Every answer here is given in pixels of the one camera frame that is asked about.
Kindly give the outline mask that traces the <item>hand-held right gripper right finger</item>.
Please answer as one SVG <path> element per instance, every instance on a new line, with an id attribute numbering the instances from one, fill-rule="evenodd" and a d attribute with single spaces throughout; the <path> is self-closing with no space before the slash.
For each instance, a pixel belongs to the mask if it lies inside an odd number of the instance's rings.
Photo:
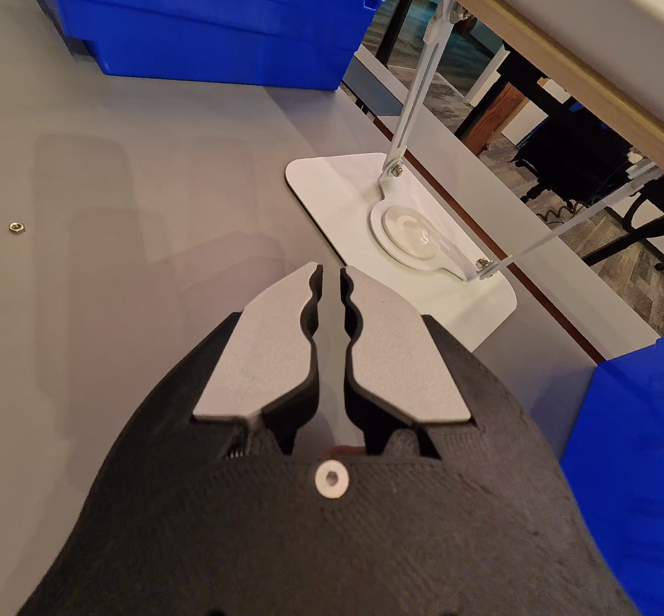
<path id="1" fill-rule="evenodd" d="M 407 299 L 354 266 L 340 272 L 344 329 L 344 406 L 368 455 L 411 431 L 416 451 L 427 428 L 468 424 L 472 415 L 427 325 Z"/>

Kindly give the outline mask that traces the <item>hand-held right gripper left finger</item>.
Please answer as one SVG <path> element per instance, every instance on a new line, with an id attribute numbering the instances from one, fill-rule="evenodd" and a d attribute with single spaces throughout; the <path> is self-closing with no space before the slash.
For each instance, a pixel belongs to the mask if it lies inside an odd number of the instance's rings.
<path id="1" fill-rule="evenodd" d="M 259 293 L 240 313 L 193 418 L 267 429 L 291 455 L 297 432 L 316 414 L 323 266 L 309 262 Z"/>

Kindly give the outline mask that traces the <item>white document stand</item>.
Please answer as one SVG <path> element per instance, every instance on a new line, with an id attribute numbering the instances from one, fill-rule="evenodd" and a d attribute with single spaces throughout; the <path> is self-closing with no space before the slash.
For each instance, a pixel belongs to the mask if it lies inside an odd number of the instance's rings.
<path id="1" fill-rule="evenodd" d="M 416 117 L 466 8 L 652 163 L 663 167 L 663 18 L 630 0 L 442 0 L 387 154 L 294 160 L 286 182 L 342 262 L 385 284 L 474 350 L 517 308 L 504 271 L 406 164 Z"/>

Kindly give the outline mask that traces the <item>black office chair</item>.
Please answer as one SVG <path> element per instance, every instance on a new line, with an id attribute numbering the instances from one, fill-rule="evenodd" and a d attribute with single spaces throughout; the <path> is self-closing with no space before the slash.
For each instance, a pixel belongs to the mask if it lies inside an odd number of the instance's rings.
<path id="1" fill-rule="evenodd" d="M 548 190 L 566 202 L 585 208 L 607 199 L 625 186 L 633 163 L 633 147 L 576 100 L 568 100 L 562 109 L 545 119 L 522 141 L 513 158 L 516 167 L 524 167 L 536 178 L 520 200 L 536 199 Z M 663 217 L 635 228 L 633 219 L 645 202 L 663 210 L 663 176 L 645 183 L 621 220 L 625 235 L 583 257 L 592 266 L 646 239 L 663 237 Z"/>

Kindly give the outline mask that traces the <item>blue plastic bin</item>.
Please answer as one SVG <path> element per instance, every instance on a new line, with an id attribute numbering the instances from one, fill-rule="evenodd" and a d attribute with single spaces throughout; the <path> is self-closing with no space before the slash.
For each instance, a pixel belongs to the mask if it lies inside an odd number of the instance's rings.
<path id="1" fill-rule="evenodd" d="M 599 364 L 561 460 L 604 560 L 663 614 L 663 339 Z"/>
<path id="2" fill-rule="evenodd" d="M 335 91 L 384 0 L 41 0 L 105 74 Z"/>

